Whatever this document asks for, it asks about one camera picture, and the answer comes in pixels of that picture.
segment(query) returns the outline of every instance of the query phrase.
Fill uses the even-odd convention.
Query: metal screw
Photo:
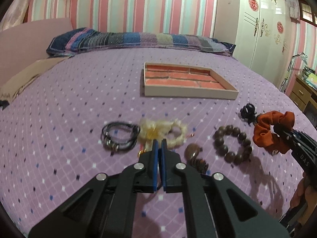
[[[215,174],[214,174],[214,178],[215,178],[217,181],[221,181],[221,180],[223,180],[223,174],[221,174],[221,173],[215,173]]]
[[[141,170],[144,168],[144,165],[142,163],[136,163],[134,164],[134,169],[137,169],[137,170]]]
[[[107,178],[107,175],[105,173],[99,173],[96,175],[96,179],[98,181],[104,181]]]
[[[177,163],[176,168],[179,170],[184,170],[186,168],[186,165],[184,163]]]

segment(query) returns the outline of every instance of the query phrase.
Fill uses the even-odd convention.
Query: pink headboard
[[[73,30],[68,18],[23,23],[0,32],[0,87],[36,60],[48,58],[55,36]]]

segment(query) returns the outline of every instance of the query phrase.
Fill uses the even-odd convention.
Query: pink and blue striped wall
[[[71,19],[103,32],[213,35],[215,0],[32,0],[29,21]]]
[[[300,24],[292,23],[291,29],[291,42],[288,48],[288,57],[291,61],[293,55],[300,54],[304,52],[308,58],[308,66],[312,69],[316,69],[317,65],[317,28],[305,21],[300,22]],[[297,58],[294,64],[294,70],[288,81],[288,86],[286,88],[286,95],[290,95],[292,92],[296,74],[299,74],[300,69],[304,68],[304,62],[300,58]]]

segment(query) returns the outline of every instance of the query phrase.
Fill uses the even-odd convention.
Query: metal bead
[[[224,159],[227,163],[232,163],[236,158],[236,154],[233,151],[228,152]]]
[[[134,164],[134,169],[136,170],[142,170],[144,168],[144,164],[142,163],[135,163]]]
[[[218,148],[218,154],[219,154],[220,156],[224,156],[224,155],[226,155],[227,153],[228,153],[228,146],[227,146],[227,145],[223,144],[223,145],[221,145],[221,146]]]
[[[230,135],[233,131],[233,125],[227,125],[226,126],[226,134]]]
[[[247,138],[247,134],[245,132],[242,132],[238,136],[238,140],[243,141]]]
[[[214,134],[215,138],[219,138],[219,137],[223,137],[224,136],[224,132],[222,130],[217,130]]]
[[[179,170],[184,170],[186,168],[186,165],[184,163],[177,163],[176,168]]]
[[[219,147],[219,146],[221,146],[221,145],[223,145],[223,144],[224,144],[224,140],[223,140],[222,137],[219,137],[219,138],[216,138],[216,139],[215,139],[215,146],[216,146],[216,147]]]
[[[221,180],[223,180],[224,176],[223,176],[223,174],[221,174],[221,173],[215,173],[215,174],[214,174],[214,178],[215,178],[217,181],[221,181]]]
[[[96,175],[96,179],[98,181],[104,181],[107,178],[107,175],[105,173],[99,173]]]
[[[240,134],[240,128],[239,127],[235,127],[232,130],[232,136],[237,137]]]
[[[242,142],[242,145],[243,145],[244,147],[250,146],[250,145],[251,145],[251,140],[245,139],[245,140]]]

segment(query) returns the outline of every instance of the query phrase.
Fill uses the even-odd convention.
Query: purple bedspread
[[[144,62],[180,63],[212,68],[240,92],[235,101],[140,96]],[[270,156],[254,146],[251,162],[239,167],[215,154],[216,128],[233,124],[253,135],[238,118],[247,102],[258,113],[295,113],[295,128],[317,139],[308,119],[273,84],[234,58],[198,51],[160,48],[90,52],[65,60],[43,74],[0,113],[0,200],[12,221],[26,235],[47,214],[99,172],[113,175],[138,161],[139,145],[124,155],[105,151],[100,132],[109,121],[138,123],[178,118],[188,124],[189,143],[203,147],[208,174],[222,172],[273,217],[280,217],[302,177],[291,154]],[[227,137],[230,150],[239,147]],[[186,237],[181,194],[139,194],[133,237]]]

